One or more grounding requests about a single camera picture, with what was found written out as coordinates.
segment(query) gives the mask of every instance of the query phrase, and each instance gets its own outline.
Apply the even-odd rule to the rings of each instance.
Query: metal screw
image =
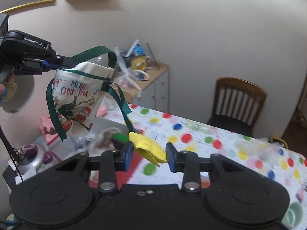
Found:
[[[147,193],[147,194],[153,194],[153,193],[154,193],[154,191],[153,191],[153,190],[151,190],[151,189],[147,189],[147,190],[146,190],[146,193]]]
[[[197,182],[186,182],[185,188],[188,190],[196,190],[199,188],[199,183]]]
[[[102,190],[112,190],[113,188],[115,188],[115,184],[112,182],[104,182],[102,184],[100,184],[100,188]]]
[[[144,196],[146,193],[144,191],[138,191],[136,194],[139,196]]]

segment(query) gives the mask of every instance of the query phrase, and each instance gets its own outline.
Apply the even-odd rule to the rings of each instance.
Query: merry christmas text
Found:
[[[78,97],[79,96],[82,96],[82,97],[90,96],[88,91],[85,90],[87,88],[87,84],[83,84],[81,82],[73,80],[70,87],[73,87],[73,88],[62,87],[61,94],[73,95],[73,96],[78,96]]]

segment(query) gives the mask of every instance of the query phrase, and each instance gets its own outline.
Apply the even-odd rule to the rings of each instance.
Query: cabinet drawer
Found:
[[[156,110],[168,113],[168,96],[156,95]]]
[[[141,97],[135,97],[133,104],[155,110],[155,95],[154,84],[152,83],[145,90],[142,91]]]
[[[156,97],[168,96],[168,71],[155,80]]]

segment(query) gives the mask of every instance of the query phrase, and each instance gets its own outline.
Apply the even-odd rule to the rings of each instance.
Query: purple ball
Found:
[[[43,155],[43,163],[48,164],[51,163],[53,160],[53,155],[50,152],[45,152]]]

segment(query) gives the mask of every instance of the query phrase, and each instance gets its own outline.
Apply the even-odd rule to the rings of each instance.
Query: hand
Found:
[[[7,78],[6,82],[12,82],[15,78],[14,73],[11,73],[10,76]],[[6,97],[7,96],[7,87],[3,84],[0,84],[0,96]]]

